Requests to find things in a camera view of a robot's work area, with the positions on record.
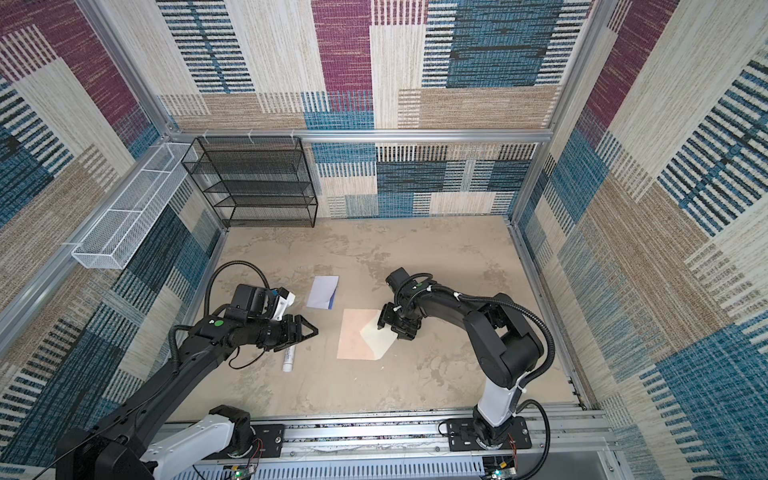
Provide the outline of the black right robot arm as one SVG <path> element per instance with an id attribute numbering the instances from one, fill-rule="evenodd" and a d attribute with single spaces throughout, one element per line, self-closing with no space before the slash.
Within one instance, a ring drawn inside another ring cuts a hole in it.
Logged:
<path id="1" fill-rule="evenodd" d="M 386 283 L 393 300 L 382 307 L 379 330 L 412 341 L 422 321 L 434 317 L 465 331 L 486 378 L 472 413 L 474 436 L 481 448 L 502 446 L 521 424 L 516 418 L 524 408 L 520 399 L 527 385 L 555 360 L 554 337 L 545 322 L 506 294 L 461 293 L 435 281 L 430 273 L 410 275 L 399 268 Z"/>

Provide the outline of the blue bordered white letter paper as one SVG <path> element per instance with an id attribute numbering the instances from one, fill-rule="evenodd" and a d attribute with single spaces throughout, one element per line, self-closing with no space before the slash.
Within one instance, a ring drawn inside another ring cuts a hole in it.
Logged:
<path id="1" fill-rule="evenodd" d="M 316 276 L 307 299 L 307 307 L 331 310 L 338 288 L 338 276 Z"/>

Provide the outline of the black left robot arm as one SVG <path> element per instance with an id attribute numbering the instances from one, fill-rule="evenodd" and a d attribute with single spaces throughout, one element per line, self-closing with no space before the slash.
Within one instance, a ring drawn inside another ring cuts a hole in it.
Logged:
<path id="1" fill-rule="evenodd" d="M 170 359 L 133 395 L 88 430 L 57 443 L 58 479 L 171 479 L 214 454 L 249 458 L 260 442 L 249 413 L 228 405 L 160 442 L 160 428 L 194 388 L 244 345 L 279 352 L 317 335 L 284 288 L 237 286 L 232 301 L 192 326 Z"/>

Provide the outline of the pink envelope with flap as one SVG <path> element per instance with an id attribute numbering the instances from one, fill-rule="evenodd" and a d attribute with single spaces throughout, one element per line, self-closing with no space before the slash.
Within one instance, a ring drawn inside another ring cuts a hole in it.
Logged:
<path id="1" fill-rule="evenodd" d="M 380 360 L 397 340 L 396 333 L 378 328 L 380 310 L 343 311 L 337 358 L 340 360 Z"/>

